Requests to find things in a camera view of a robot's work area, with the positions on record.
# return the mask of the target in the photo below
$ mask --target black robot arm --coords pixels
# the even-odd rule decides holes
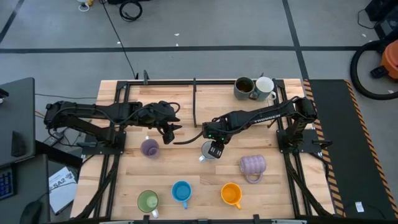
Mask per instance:
[[[202,126],[204,138],[213,139],[209,154],[220,158],[224,145],[229,143],[232,136],[246,130],[256,123],[261,123],[288,117],[294,120],[293,125],[286,129],[284,142],[291,147],[297,147],[302,141],[302,132],[307,124],[312,123],[317,118],[317,112],[307,98],[294,97],[280,105],[268,106],[254,111],[232,111],[212,122],[205,122]]]
[[[178,105],[175,112],[171,104]],[[160,101],[143,106],[141,102],[114,103],[109,106],[85,105],[59,101],[48,104],[44,124],[47,129],[68,127],[94,136],[98,142],[103,144],[117,144],[118,132],[114,128],[101,128],[80,118],[108,119],[115,125],[122,127],[140,126],[157,128],[163,135],[165,144],[174,140],[173,131],[181,128],[180,125],[169,124],[169,122],[180,121],[175,114],[180,105]]]

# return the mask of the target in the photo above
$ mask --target black mat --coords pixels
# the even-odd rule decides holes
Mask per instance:
[[[333,172],[350,218],[395,219],[358,114],[344,80],[310,80]],[[362,202],[364,212],[357,212]]]

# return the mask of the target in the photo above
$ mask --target vacuum hose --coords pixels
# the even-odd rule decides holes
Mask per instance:
[[[353,85],[355,89],[360,92],[360,94],[374,100],[392,100],[395,98],[398,98],[398,92],[391,93],[391,94],[375,94],[362,86],[361,82],[359,81],[358,78],[358,61],[359,58],[361,57],[362,53],[367,51],[367,50],[374,50],[382,45],[388,45],[390,42],[385,41],[385,40],[376,40],[369,42],[365,45],[363,45],[359,50],[357,50],[353,56],[353,59],[351,60],[351,65],[349,67],[349,75],[351,76],[351,81],[353,82]]]

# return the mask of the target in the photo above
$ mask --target gray floor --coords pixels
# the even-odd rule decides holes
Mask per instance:
[[[356,23],[357,12],[369,0],[288,0],[301,46],[360,46],[376,40],[373,30]],[[0,1],[0,30],[17,0]],[[25,0],[12,26],[0,42],[1,49],[69,49],[121,47],[96,0],[80,12],[74,0]],[[142,17],[124,22],[116,6],[106,5],[125,47],[175,47],[219,45],[293,46],[282,0],[152,0],[143,2]],[[362,23],[371,26],[367,15]],[[303,52],[311,79],[349,79],[354,52]],[[155,78],[301,78],[294,51],[234,50],[194,52],[128,52],[135,72],[145,69]],[[359,63],[362,81],[377,93],[397,91],[388,80],[371,80],[368,73],[379,56],[367,52]],[[0,83],[34,77],[36,92],[64,96],[96,96],[101,80],[132,79],[123,53],[0,54]],[[397,100],[374,101],[356,94],[365,122],[395,198],[398,198],[396,162]],[[36,97],[36,110],[61,100]],[[94,100],[80,100],[93,103]],[[36,119],[37,139],[47,132]],[[71,141],[77,136],[68,130]],[[68,210],[58,217],[68,216]]]

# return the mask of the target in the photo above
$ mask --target white paper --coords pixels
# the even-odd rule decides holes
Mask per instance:
[[[66,167],[49,178],[50,205],[58,213],[75,198],[77,183]]]
[[[355,207],[357,212],[365,212],[362,206],[362,202],[355,202]]]

